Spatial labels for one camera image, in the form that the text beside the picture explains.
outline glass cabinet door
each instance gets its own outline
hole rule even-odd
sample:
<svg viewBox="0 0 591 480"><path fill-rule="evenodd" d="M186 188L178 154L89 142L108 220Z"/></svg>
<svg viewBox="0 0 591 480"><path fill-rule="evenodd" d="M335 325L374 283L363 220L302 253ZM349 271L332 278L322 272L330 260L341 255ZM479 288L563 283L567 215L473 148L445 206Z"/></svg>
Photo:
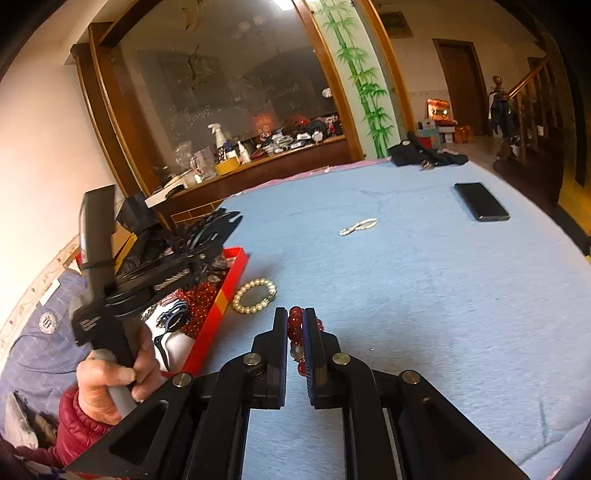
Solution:
<svg viewBox="0 0 591 480"><path fill-rule="evenodd" d="M157 167L176 174L180 145L215 147L211 124L252 151L261 135L338 114L291 0L163 0L112 63L133 85L164 159Z"/></svg>

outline white bottle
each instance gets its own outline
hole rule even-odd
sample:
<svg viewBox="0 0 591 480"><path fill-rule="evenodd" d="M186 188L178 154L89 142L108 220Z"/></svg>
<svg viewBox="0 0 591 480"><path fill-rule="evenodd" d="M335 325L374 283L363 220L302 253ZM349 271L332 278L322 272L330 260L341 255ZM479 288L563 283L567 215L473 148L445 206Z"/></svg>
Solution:
<svg viewBox="0 0 591 480"><path fill-rule="evenodd" d="M220 124L211 124L208 127L212 129L212 133L216 136L217 163L219 163L226 160L226 152L224 150L226 137L222 133L222 126Z"/></svg>
<svg viewBox="0 0 591 480"><path fill-rule="evenodd" d="M238 142L238 153L240 154L241 165L251 162L251 156L248 154L248 150L240 142Z"/></svg>

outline light blue bedsheet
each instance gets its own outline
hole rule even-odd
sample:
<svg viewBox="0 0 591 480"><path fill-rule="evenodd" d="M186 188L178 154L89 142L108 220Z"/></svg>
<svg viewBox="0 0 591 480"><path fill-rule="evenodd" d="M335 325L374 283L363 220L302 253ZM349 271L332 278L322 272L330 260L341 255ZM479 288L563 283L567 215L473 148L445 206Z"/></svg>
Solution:
<svg viewBox="0 0 591 480"><path fill-rule="evenodd" d="M481 181L511 219L473 220L462 181ZM472 163L386 163L223 206L244 214L230 243L250 254L243 281L278 285L272 307L314 307L343 351L421 372L532 480L568 457L591 416L591 265L512 187ZM375 228L338 235L369 217ZM203 373L248 352L273 310L228 308ZM339 410L310 407L289 361L285 407L251 412L243 478L344 479L341 428Z"/></svg>

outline yellow box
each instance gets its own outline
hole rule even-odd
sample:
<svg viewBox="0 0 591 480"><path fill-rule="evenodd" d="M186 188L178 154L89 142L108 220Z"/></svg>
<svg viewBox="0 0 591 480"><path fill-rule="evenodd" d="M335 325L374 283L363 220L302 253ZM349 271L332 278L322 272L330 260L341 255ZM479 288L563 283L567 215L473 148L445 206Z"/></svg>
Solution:
<svg viewBox="0 0 591 480"><path fill-rule="evenodd" d="M240 164L238 163L238 159L236 157L229 158L228 160L221 161L216 165L216 170L218 175L225 175L226 173L230 173L232 170L236 170Z"/></svg>

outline pearl bracelet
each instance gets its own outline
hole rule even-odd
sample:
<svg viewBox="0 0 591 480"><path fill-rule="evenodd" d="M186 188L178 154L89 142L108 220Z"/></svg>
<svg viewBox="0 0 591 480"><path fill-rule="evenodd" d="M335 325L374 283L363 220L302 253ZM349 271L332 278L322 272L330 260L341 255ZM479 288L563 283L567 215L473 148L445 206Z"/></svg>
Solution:
<svg viewBox="0 0 591 480"><path fill-rule="evenodd" d="M250 307L245 307L240 305L240 299L246 293L247 290L250 290L252 287L267 287L269 289L269 295L262 299L256 305L252 305ZM232 306L234 310L238 313L256 313L260 312L263 308L267 307L270 302L275 300L275 295L277 295L277 286L271 281L267 280L266 278L257 278L256 280L251 280L250 282L245 283L234 295L234 300L232 300Z"/></svg>

